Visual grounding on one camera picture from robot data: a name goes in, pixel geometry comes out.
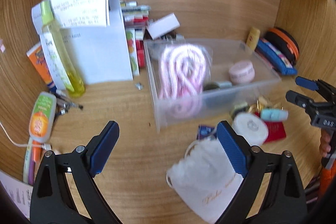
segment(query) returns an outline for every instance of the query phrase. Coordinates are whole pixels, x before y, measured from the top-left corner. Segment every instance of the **small metal part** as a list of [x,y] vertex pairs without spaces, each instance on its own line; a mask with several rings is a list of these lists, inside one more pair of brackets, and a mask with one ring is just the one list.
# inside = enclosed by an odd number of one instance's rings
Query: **small metal part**
[[51,150],[48,150],[44,153],[44,155],[49,158],[51,155],[53,154],[53,152]]
[[136,86],[136,88],[137,88],[138,90],[142,90],[142,89],[143,89],[143,85],[142,85],[140,82],[139,82],[139,83],[136,83],[135,86]]
[[68,111],[66,109],[62,109],[60,112],[59,112],[59,115],[64,115],[64,114],[67,114]]
[[287,158],[290,158],[292,156],[292,153],[288,150],[284,151],[283,153]]
[[251,105],[247,112],[252,114],[254,114],[255,112],[259,112],[258,106],[256,104]]
[[259,97],[258,97],[258,101],[259,101],[259,103],[262,104],[265,108],[267,108],[267,107],[271,107],[271,106],[272,106],[272,103],[271,103],[268,99],[266,99],[265,97],[263,97],[263,96],[259,96]]
[[83,146],[83,145],[80,145],[80,146],[77,146],[76,147],[76,152],[78,152],[78,153],[81,153],[81,152],[83,152],[85,150],[85,146]]
[[261,112],[263,110],[263,107],[264,107],[263,104],[261,104],[259,100],[257,100],[257,111]]
[[83,106],[82,105],[78,105],[76,103],[74,103],[73,101],[71,101],[70,98],[62,96],[60,94],[55,94],[55,96],[57,97],[57,104],[61,107],[63,107],[64,109],[69,110],[71,107],[76,107],[79,108],[80,110],[83,110]]
[[261,151],[259,146],[254,145],[253,147],[251,147],[252,152],[254,153],[259,153]]

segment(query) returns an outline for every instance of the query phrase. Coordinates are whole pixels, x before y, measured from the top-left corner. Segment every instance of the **white label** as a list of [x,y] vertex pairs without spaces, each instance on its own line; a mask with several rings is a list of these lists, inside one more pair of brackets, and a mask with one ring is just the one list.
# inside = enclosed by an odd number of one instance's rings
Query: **white label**
[[53,62],[54,67],[56,68],[59,76],[61,77],[65,87],[67,90],[74,92],[74,88],[70,82],[70,79],[65,71],[65,68],[62,64],[61,58],[59,57],[58,51],[55,46],[55,42],[51,33],[44,33],[43,34],[45,43],[48,47],[48,51],[50,54],[50,59]]

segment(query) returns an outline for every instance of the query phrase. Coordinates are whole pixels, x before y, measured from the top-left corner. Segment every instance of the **red envelope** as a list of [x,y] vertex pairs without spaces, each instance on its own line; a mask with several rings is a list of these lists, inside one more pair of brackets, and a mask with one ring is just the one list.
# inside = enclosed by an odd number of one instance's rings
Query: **red envelope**
[[[254,114],[260,117],[260,113],[256,112]],[[283,122],[263,122],[268,128],[268,137],[265,143],[282,140],[287,137]]]

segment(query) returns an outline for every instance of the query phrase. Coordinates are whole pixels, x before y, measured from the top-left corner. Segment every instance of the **pink round container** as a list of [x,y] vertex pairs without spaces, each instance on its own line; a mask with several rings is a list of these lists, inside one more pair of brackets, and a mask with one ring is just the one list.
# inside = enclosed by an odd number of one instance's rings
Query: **pink round container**
[[237,84],[247,84],[252,82],[255,77],[253,64],[250,60],[243,60],[235,63],[229,69],[231,82]]

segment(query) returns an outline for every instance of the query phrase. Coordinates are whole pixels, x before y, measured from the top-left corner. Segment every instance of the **blue gripper pad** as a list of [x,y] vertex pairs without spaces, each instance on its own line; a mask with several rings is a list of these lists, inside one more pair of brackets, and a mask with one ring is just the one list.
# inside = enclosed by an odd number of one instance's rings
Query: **blue gripper pad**
[[248,173],[246,155],[240,149],[232,134],[236,135],[235,131],[226,121],[222,121],[217,125],[217,139],[223,146],[235,172],[245,178]]
[[306,89],[309,89],[309,90],[318,90],[319,87],[318,85],[316,84],[316,82],[312,81],[312,80],[309,80],[309,79],[306,79],[306,78],[303,78],[303,77],[297,77],[295,79],[295,83],[301,87],[304,87]]
[[109,121],[101,132],[100,142],[90,157],[89,174],[91,177],[100,174],[109,158],[114,146],[119,138],[119,125],[114,121]]

